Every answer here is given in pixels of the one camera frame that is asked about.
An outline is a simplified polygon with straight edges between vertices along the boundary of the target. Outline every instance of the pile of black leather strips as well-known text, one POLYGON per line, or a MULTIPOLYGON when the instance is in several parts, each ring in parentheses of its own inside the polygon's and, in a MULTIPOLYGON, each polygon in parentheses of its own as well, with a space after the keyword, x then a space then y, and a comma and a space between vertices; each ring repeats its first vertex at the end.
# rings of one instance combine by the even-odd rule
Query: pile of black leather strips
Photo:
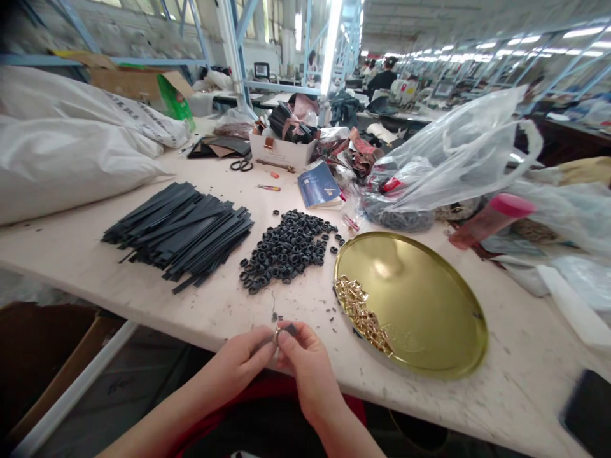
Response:
POLYGON ((133 248, 122 261, 140 261, 165 270, 178 282, 177 294, 200 286, 250 234, 253 222, 244 207, 199 193, 190 183, 173 183, 104 232, 103 242, 133 248))
POLYGON ((284 213, 277 227, 267 228, 251 258, 240 262, 243 268, 240 281, 244 288, 250 294, 257 294, 273 278, 290 284, 309 265, 322 266, 330 232, 337 233, 337 227, 321 218, 297 210, 284 213))

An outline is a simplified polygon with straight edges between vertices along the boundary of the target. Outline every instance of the bottle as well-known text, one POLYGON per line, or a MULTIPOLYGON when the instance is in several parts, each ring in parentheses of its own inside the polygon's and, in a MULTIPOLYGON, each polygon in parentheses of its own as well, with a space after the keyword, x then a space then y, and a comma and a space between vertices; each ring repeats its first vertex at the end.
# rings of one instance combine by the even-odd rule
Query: bottle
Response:
POLYGON ((499 194, 480 213, 450 235, 450 243, 456 248, 468 249, 535 211, 537 207, 529 200, 513 194, 499 194))

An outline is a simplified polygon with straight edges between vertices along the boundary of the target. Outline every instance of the white box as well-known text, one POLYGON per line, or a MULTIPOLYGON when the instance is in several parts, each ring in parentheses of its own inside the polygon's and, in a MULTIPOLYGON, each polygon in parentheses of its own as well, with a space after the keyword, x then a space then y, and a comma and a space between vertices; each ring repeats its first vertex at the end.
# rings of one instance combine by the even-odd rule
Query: white box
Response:
POLYGON ((318 138, 308 144, 292 143, 264 137, 255 129, 250 133, 250 148, 253 160, 261 159, 274 165, 292 165, 300 172, 312 162, 312 155, 318 143, 318 138))

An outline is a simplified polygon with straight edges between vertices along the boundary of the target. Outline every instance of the scissors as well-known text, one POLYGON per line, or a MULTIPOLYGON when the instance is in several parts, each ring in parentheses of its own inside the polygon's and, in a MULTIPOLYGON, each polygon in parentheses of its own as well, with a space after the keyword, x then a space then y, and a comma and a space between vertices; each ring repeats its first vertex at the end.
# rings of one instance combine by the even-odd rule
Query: scissors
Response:
POLYGON ((232 162, 229 166, 229 168, 232 169, 234 172, 237 172, 238 170, 240 172, 248 172, 249 170, 252 170, 253 167, 253 163, 247 159, 240 159, 239 161, 232 162))

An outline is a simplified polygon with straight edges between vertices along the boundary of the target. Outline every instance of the monitor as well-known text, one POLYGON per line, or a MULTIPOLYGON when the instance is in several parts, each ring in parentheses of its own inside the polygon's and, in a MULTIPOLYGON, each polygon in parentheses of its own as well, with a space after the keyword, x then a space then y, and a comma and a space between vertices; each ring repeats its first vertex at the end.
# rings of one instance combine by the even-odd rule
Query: monitor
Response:
POLYGON ((432 99, 447 99, 454 92, 454 87, 456 85, 452 81, 440 81, 433 89, 433 93, 431 94, 432 99))
POLYGON ((269 74, 267 62, 255 62, 255 79, 269 80, 269 74))

